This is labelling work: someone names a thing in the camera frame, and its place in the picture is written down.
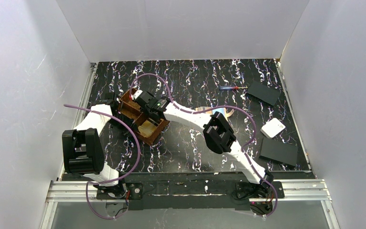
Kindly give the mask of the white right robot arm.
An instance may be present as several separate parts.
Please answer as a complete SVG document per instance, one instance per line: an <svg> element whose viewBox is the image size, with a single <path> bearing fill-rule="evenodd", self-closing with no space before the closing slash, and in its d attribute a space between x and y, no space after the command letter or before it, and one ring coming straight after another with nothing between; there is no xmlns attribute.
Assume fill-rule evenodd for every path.
<svg viewBox="0 0 366 229"><path fill-rule="evenodd" d="M177 122L202 132L206 145L212 152L236 160L237 170L242 172L250 183L265 190L270 189L273 177L242 151L224 114L200 113L165 98L157 99L151 93L142 90L132 93L130 98L141 107L141 111L155 121L164 119Z"/></svg>

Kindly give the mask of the white small box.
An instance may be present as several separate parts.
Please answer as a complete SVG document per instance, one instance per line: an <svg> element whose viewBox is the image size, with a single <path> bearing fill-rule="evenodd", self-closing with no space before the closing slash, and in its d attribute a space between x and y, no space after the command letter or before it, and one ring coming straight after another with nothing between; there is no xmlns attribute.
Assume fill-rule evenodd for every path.
<svg viewBox="0 0 366 229"><path fill-rule="evenodd" d="M277 118L273 118L273 119L269 120L268 122L266 122L265 125L262 126L261 132L265 137L272 139L276 135L281 133L284 129L285 129L285 125Z"/></svg>

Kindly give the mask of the blue red screwdriver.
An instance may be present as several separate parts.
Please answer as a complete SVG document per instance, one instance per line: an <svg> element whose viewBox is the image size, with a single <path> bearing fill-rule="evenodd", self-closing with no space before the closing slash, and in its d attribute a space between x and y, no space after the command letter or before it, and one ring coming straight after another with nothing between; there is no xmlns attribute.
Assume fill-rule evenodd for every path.
<svg viewBox="0 0 366 229"><path fill-rule="evenodd" d="M222 91L229 91L229 90L242 90L242 89L247 89L247 87L220 86L219 89L222 90Z"/></svg>

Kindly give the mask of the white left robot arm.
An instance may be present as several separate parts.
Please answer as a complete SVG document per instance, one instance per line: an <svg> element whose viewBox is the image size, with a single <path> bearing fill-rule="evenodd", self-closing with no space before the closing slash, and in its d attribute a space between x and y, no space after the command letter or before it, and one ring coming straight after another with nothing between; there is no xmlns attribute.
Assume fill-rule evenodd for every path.
<svg viewBox="0 0 366 229"><path fill-rule="evenodd" d="M62 133L63 161L66 173L81 175L97 182L102 187L113 187L120 182L119 172L105 161L100 134L109 117L115 116L119 98L107 93L102 100L91 104L87 115L74 129Z"/></svg>

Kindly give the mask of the yellow VIP card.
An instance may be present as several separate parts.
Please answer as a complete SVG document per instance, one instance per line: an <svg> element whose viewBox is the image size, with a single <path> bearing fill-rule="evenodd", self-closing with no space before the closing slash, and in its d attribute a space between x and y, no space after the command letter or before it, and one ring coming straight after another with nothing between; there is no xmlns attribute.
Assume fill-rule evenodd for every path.
<svg viewBox="0 0 366 229"><path fill-rule="evenodd" d="M151 123L150 121L143 122L140 126L138 126L139 133L146 138L152 136L152 134L156 131L157 126Z"/></svg>

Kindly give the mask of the black flat box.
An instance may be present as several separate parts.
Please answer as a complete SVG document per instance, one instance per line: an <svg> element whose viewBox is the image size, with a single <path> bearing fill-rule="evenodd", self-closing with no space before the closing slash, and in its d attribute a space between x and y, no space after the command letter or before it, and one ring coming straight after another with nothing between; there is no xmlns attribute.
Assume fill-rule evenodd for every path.
<svg viewBox="0 0 366 229"><path fill-rule="evenodd" d="M275 105L281 94L279 90L258 82L253 82L247 88L246 93L269 105Z"/></svg>
<svg viewBox="0 0 366 229"><path fill-rule="evenodd" d="M263 138L260 158L295 167L298 147L269 138Z"/></svg>

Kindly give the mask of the black flat box near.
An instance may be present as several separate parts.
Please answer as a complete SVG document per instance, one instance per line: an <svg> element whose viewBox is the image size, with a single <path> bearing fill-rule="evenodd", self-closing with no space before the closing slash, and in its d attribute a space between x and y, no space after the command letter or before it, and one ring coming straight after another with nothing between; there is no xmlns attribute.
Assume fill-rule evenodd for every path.
<svg viewBox="0 0 366 229"><path fill-rule="evenodd" d="M269 138L263 138L260 158L295 167L298 147Z"/></svg>

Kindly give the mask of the aluminium frame rail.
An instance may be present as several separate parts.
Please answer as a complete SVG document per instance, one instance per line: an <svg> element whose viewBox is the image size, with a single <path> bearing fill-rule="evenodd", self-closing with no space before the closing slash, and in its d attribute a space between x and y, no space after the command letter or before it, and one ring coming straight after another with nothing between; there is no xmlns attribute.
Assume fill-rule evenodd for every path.
<svg viewBox="0 0 366 229"><path fill-rule="evenodd" d="M46 209L40 228L52 226L56 207L59 202L122 203L130 210L144 209L218 209L234 208L232 192L244 194L246 187L251 187L231 175L224 178L209 176L195 178L191 174L175 175L173 179L162 176L134 178L121 185L117 194L98 190L87 181L53 181L46 197ZM329 228L338 229L332 198L324 179L278 179L272 182L269 197L248 197L252 205L256 202L275 201L318 201L322 205Z"/></svg>

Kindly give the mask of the black flat box far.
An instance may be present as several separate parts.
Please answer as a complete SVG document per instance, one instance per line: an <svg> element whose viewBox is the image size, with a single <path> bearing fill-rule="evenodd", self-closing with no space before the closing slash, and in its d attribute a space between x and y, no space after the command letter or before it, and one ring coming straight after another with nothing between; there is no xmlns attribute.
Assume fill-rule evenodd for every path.
<svg viewBox="0 0 366 229"><path fill-rule="evenodd" d="M258 82L253 82L247 88L246 93L269 105L275 105L281 94L279 90Z"/></svg>

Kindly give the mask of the brown woven basket card holder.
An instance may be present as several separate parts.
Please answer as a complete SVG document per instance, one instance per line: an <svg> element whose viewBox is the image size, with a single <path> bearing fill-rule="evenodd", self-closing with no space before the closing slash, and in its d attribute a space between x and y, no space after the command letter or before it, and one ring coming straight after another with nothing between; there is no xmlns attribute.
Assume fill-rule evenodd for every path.
<svg viewBox="0 0 366 229"><path fill-rule="evenodd" d="M139 105L130 99L128 91L120 97L119 111L124 116L124 122L133 130L137 138L150 146L159 140L161 132L170 123L170 121L162 120L156 124L150 120L146 114L140 111ZM147 120L157 126L156 131L149 138L143 137L138 130L138 126Z"/></svg>

